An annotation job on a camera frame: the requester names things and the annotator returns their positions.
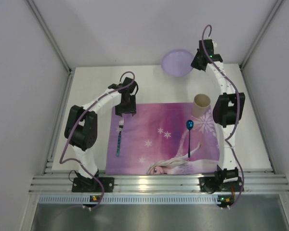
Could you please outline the lilac plastic plate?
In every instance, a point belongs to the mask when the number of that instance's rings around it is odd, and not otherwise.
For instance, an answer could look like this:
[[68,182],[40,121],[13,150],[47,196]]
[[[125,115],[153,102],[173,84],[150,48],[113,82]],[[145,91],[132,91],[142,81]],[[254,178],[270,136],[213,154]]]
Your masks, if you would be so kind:
[[183,49],[175,49],[166,53],[161,61],[161,68],[172,77],[183,77],[192,71],[191,62],[194,56]]

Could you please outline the fork with teal handle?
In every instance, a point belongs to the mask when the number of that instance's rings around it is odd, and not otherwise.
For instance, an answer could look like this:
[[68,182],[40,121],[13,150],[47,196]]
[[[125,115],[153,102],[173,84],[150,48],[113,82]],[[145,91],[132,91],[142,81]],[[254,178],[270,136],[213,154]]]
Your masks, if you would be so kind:
[[123,127],[124,127],[124,118],[122,117],[118,125],[118,142],[117,142],[116,156],[119,156],[120,154],[121,134],[122,134]]

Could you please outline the beige paper cup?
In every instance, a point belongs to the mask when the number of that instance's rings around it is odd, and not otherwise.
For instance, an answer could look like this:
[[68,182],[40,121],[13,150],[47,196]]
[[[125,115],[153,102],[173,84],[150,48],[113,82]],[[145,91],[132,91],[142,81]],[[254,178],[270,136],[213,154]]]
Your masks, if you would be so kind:
[[201,117],[210,106],[210,98],[206,94],[197,94],[192,105],[192,116]]

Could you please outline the purple printed placemat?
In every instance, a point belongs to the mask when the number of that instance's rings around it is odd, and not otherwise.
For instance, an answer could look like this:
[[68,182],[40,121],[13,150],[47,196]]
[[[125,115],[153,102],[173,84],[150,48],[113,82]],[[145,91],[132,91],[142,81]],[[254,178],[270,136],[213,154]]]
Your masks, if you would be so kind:
[[[185,175],[212,173],[223,162],[211,109],[192,116],[192,103],[138,104],[136,115],[124,115],[120,154],[116,156],[120,117],[112,113],[106,174]],[[188,158],[186,122],[191,130]]]

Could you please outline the blue metallic spoon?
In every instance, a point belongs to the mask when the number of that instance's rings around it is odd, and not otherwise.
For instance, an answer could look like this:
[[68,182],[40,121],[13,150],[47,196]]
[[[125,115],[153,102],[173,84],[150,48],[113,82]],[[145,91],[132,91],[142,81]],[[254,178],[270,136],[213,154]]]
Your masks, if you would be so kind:
[[188,120],[186,122],[186,127],[188,130],[188,158],[191,157],[191,147],[190,147],[190,142],[191,142],[191,130],[193,129],[194,122],[192,120]]

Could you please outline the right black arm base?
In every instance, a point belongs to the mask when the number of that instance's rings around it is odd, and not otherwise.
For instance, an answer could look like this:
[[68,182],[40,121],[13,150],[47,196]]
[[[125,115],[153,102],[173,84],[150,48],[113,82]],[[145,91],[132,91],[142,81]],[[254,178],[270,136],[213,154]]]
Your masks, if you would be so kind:
[[237,181],[220,183],[215,177],[199,178],[200,191],[213,194],[215,192],[239,192],[243,185],[241,177]]

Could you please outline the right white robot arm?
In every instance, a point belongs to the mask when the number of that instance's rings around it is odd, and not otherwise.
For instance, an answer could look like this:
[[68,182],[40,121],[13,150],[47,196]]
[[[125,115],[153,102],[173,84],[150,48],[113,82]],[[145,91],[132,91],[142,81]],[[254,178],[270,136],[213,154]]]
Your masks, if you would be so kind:
[[199,41],[199,48],[191,66],[210,75],[220,90],[212,109],[213,121],[220,133],[220,148],[223,154],[223,163],[218,164],[214,172],[216,180],[220,185],[233,184],[241,187],[244,178],[239,176],[241,166],[235,154],[235,134],[243,114],[245,93],[239,92],[226,75],[221,56],[214,53],[212,39]]

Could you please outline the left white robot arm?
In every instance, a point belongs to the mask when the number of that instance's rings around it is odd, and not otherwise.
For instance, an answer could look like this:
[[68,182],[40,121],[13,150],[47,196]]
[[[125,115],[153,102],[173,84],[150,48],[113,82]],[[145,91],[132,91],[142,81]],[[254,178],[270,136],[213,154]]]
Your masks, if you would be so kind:
[[70,108],[64,131],[67,138],[59,163],[75,161],[78,175],[88,179],[97,177],[98,167],[93,148],[98,136],[98,119],[111,109],[115,115],[136,114],[136,94],[139,90],[135,78],[120,77],[120,83],[111,84],[104,93],[91,102]]

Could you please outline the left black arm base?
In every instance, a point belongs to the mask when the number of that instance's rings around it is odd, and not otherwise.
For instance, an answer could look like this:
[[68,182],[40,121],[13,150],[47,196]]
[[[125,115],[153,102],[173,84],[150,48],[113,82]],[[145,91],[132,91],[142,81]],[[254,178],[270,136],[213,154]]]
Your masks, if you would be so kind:
[[[104,187],[104,192],[112,193],[114,189],[115,179],[112,177],[98,178]],[[82,176],[73,179],[72,190],[73,193],[101,193],[101,185],[94,179],[84,178]]]

